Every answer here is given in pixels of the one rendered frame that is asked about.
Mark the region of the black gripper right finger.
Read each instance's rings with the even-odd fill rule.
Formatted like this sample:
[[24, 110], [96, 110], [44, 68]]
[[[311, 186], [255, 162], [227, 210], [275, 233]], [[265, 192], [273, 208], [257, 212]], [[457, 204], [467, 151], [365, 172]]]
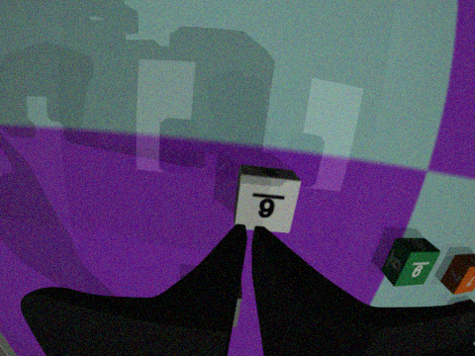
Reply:
[[254, 229], [250, 264], [264, 356], [419, 356], [475, 341], [475, 302], [372, 307], [264, 226]]

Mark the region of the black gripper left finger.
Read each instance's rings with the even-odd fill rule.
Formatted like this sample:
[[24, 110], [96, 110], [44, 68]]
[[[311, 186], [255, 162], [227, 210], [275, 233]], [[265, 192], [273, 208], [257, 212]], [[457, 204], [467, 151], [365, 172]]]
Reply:
[[237, 224], [157, 297], [39, 288], [21, 312], [47, 356], [227, 356], [248, 233]]

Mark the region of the orange block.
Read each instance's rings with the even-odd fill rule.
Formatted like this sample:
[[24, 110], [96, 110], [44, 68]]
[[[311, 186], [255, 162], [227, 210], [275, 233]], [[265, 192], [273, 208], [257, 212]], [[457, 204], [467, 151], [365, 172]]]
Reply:
[[456, 254], [440, 282], [452, 294], [472, 292], [475, 289], [475, 253]]

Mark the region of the green block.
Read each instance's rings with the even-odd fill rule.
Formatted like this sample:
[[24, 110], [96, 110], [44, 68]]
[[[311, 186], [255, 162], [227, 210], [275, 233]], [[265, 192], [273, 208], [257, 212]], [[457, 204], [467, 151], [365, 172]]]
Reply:
[[395, 238], [381, 272], [393, 286], [423, 285], [440, 250], [426, 238]]

